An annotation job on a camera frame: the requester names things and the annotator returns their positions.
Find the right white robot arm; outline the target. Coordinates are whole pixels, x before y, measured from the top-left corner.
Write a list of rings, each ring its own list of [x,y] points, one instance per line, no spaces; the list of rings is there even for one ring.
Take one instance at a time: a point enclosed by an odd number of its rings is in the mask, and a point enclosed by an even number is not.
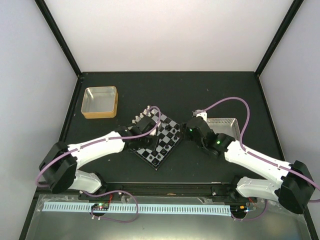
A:
[[[182,135],[214,158],[224,158],[256,174],[260,179],[241,177],[227,189],[234,202],[244,198],[262,198],[280,203],[288,211],[301,215],[315,191],[308,167],[301,161],[277,160],[251,148],[243,150],[240,141],[225,133],[215,133],[201,117],[182,125]]]

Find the black white chess board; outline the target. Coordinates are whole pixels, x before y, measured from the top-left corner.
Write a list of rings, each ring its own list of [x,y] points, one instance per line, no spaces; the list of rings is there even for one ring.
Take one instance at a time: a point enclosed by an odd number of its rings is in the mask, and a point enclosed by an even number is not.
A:
[[[181,141],[181,126],[159,110],[148,106],[127,127],[128,149],[155,170]]]

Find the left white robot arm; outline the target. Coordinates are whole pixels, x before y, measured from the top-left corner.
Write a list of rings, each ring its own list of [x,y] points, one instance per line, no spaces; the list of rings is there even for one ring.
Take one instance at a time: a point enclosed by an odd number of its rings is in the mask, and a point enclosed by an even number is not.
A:
[[[158,140],[160,124],[160,120],[145,116],[86,142],[56,142],[39,165],[39,175],[44,178],[45,183],[39,183],[38,186],[49,188],[53,194],[80,190],[90,193],[97,200],[103,199],[108,188],[103,184],[102,178],[97,173],[84,172],[80,168],[101,157],[124,150],[153,148]]]

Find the pink metal tin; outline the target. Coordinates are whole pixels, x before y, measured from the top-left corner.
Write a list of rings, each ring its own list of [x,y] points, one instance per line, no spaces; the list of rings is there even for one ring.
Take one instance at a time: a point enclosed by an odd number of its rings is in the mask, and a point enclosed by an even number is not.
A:
[[[226,134],[240,140],[240,128],[236,118],[208,118],[206,122],[216,134]]]

